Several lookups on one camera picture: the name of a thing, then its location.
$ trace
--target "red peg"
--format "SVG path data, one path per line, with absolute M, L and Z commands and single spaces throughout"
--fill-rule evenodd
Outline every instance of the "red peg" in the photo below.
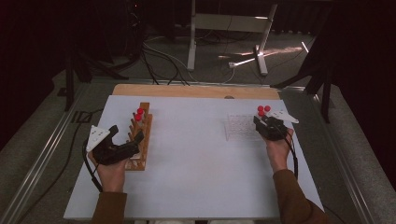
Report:
M 137 109 L 137 114 L 141 115 L 141 114 L 143 114 L 143 112 L 144 112 L 143 108 L 138 108 Z
M 134 116 L 134 119 L 135 119 L 136 121 L 140 121 L 140 120 L 142 120 L 142 116 L 139 115 L 139 114 L 137 114 L 136 116 Z
M 268 111 L 270 111 L 270 110 L 271 110 L 271 106 L 266 105 L 265 108 L 264 108 L 264 111 L 265 111 L 265 112 L 268 112 Z

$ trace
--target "black cable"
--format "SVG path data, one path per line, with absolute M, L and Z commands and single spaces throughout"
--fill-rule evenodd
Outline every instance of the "black cable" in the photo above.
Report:
M 189 84 L 189 83 L 184 79 L 184 77 L 181 75 L 181 72 L 180 72 L 180 70 L 178 69 L 178 67 L 177 67 L 177 65 L 175 64 L 175 62 L 174 62 L 167 54 L 164 54 L 164 53 L 162 53 L 162 52 L 159 52 L 159 51 L 157 51 L 157 50 L 150 49 L 150 48 L 143 48 L 143 49 L 144 49 L 145 53 L 147 53 L 148 55 L 151 55 L 151 56 L 154 56 L 154 57 L 159 57 L 159 58 L 165 59 L 166 61 L 168 61 L 169 63 L 171 63 L 171 64 L 175 67 L 175 69 L 176 69 L 176 74 L 175 74 L 172 78 L 169 79 L 167 85 L 169 85 L 175 78 L 180 77 L 180 80 L 179 80 L 179 81 L 180 81 L 183 85 L 189 85 L 189 86 L 190 86 L 190 84 Z
M 296 150 L 294 147 L 294 141 L 293 138 L 291 136 L 291 134 L 289 132 L 286 132 L 288 136 L 290 136 L 290 141 L 291 143 L 288 141 L 287 136 L 283 135 L 283 133 L 279 130 L 278 127 L 276 127 L 274 125 L 274 127 L 279 131 L 280 134 L 282 134 L 283 136 L 283 140 L 285 140 L 286 144 L 288 144 L 288 147 L 291 151 L 291 155 L 293 156 L 293 165 L 294 165 L 294 176 L 296 177 L 296 179 L 298 179 L 298 159 L 297 159 L 297 155 L 296 155 Z
M 85 112 L 88 113 L 88 115 L 86 117 L 84 117 L 84 119 L 87 119 L 89 116 L 93 115 L 94 113 L 100 112 L 103 109 L 100 110 L 95 110 L 92 112 L 85 112 L 85 111 L 81 111 L 81 112 Z M 52 189 L 52 187 L 58 182 L 59 178 L 62 176 L 62 174 L 64 173 L 64 170 L 66 169 L 67 165 L 70 162 L 70 158 L 72 155 L 72 151 L 73 151 L 73 145 L 74 142 L 76 140 L 76 136 L 78 133 L 78 129 L 81 126 L 82 123 L 79 123 L 75 132 L 73 133 L 73 138 L 72 138 L 72 143 L 70 145 L 69 148 L 69 152 L 67 154 L 67 158 L 66 158 L 66 162 L 64 163 L 64 167 L 61 169 L 61 172 L 55 177 L 55 179 L 52 181 L 52 183 L 49 185 L 49 187 L 40 195 L 40 197 L 26 210 L 26 212 L 20 217 L 20 219 L 18 220 L 18 224 L 22 223 L 23 220 L 26 218 L 26 216 L 32 211 L 32 209 L 44 198 L 44 196 L 46 196 L 46 194 Z
M 157 78 L 154 76 L 155 73 L 154 73 L 154 71 L 153 71 L 151 65 L 150 65 L 149 62 L 147 61 L 147 58 L 146 58 L 145 53 L 146 53 L 146 52 L 142 50 L 142 54 L 141 54 L 141 56 L 140 56 L 140 59 L 141 59 L 141 61 L 143 62 L 143 64 L 147 67 L 148 73 L 150 74 L 150 76 L 151 76 L 151 78 L 152 78 L 153 84 L 154 84 L 154 82 L 155 82 L 155 84 L 160 85 L 160 83 L 158 83 L 158 81 L 157 81 Z
M 347 224 L 340 216 L 338 216 L 332 209 L 330 209 L 328 206 L 323 204 L 323 207 L 332 212 L 333 215 L 335 215 L 342 223 Z
M 96 168 L 95 168 L 95 171 L 93 171 L 93 170 L 91 169 L 90 164 L 88 163 L 88 159 L 87 159 L 87 149 L 86 149 L 86 148 L 87 148 L 87 144 L 88 144 L 88 139 L 86 139 L 86 140 L 84 141 L 84 143 L 82 144 L 82 149 L 81 149 L 81 152 L 82 152 L 82 159 L 84 160 L 85 166 L 87 167 L 87 170 L 88 170 L 88 172 L 89 172 L 90 175 L 91 175 L 91 181 L 92 181 L 93 184 L 96 186 L 96 188 L 99 190 L 99 192 L 103 192 L 102 185 L 99 183 L 98 179 L 97 179 L 96 176 L 95 176 L 95 171 L 96 171 L 97 166 L 96 166 Z

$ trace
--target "wooden block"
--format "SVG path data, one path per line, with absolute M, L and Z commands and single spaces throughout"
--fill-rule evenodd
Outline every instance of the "wooden block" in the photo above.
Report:
M 149 152 L 149 135 L 151 131 L 152 115 L 149 113 L 149 103 L 140 103 L 140 108 L 144 110 L 144 115 L 141 124 L 139 124 L 134 118 L 131 119 L 132 125 L 130 125 L 131 132 L 128 133 L 131 141 L 137 133 L 142 130 L 144 139 L 139 144 L 140 153 L 130 158 L 126 165 L 125 170 L 127 171 L 144 171 L 146 169 L 148 152 Z

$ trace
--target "metal leg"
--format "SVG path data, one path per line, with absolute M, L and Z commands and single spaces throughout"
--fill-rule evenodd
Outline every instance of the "metal leg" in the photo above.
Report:
M 194 71 L 195 66 L 195 0 L 191 0 L 191 37 L 190 37 L 190 51 L 189 60 L 187 62 L 187 69 L 189 71 Z
M 277 4 L 271 5 L 271 11 L 267 19 L 268 21 L 267 23 L 265 23 L 264 31 L 262 32 L 262 42 L 260 43 L 259 46 L 256 46 L 255 48 L 256 61 L 259 66 L 260 74 L 262 76 L 266 76 L 268 74 L 267 65 L 265 64 L 265 60 L 264 60 L 264 46 L 265 43 L 267 42 L 268 35 L 270 34 L 271 31 L 271 26 L 274 21 L 276 8 L 277 8 Z

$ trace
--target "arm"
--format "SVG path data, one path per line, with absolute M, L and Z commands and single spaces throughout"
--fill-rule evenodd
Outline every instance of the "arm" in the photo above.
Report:
M 89 157 L 97 165 L 92 154 Z M 99 165 L 97 172 L 102 183 L 103 192 L 99 194 L 92 224 L 121 224 L 124 220 L 124 210 L 127 194 L 123 193 L 125 182 L 125 161 L 111 165 Z
M 291 141 L 293 130 L 288 129 Z M 267 154 L 274 172 L 277 203 L 282 223 L 329 223 L 326 214 L 314 203 L 307 200 L 292 171 L 288 169 L 287 158 L 290 152 L 284 140 L 269 141 Z

